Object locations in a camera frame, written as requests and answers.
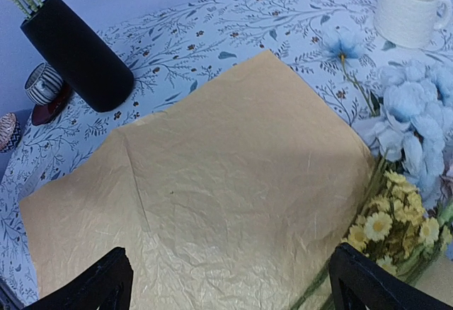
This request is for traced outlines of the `orange wrapping paper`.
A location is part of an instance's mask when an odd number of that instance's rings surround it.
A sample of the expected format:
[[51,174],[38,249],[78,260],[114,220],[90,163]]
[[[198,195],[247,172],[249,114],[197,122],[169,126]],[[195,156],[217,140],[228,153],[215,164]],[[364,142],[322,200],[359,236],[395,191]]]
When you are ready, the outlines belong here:
[[358,135],[266,51],[113,130],[20,203],[46,296],[116,246],[133,309],[288,309],[372,171]]

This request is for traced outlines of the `artificial flower bouquet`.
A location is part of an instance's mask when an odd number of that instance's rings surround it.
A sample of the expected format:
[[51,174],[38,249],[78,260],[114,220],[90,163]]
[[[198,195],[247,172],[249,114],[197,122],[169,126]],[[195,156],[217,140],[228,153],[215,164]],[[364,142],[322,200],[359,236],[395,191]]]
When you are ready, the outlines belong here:
[[320,53],[366,102],[354,128],[377,161],[338,240],[394,277],[414,285],[452,242],[452,57],[410,59],[375,71],[380,94],[365,88],[348,62],[369,61],[346,28],[317,37]]

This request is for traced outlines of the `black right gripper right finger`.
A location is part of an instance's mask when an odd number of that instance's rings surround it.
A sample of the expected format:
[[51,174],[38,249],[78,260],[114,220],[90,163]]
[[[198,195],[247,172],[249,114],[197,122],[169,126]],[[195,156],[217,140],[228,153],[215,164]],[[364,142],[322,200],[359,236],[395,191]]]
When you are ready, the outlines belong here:
[[334,250],[328,271],[334,309],[451,309],[400,281],[347,243]]

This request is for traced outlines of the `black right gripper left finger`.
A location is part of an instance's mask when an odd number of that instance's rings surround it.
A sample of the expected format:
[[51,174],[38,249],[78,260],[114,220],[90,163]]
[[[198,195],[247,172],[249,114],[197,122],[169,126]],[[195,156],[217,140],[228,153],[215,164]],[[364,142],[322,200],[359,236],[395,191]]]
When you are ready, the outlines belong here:
[[26,309],[129,309],[133,275],[126,250],[115,247],[67,285]]

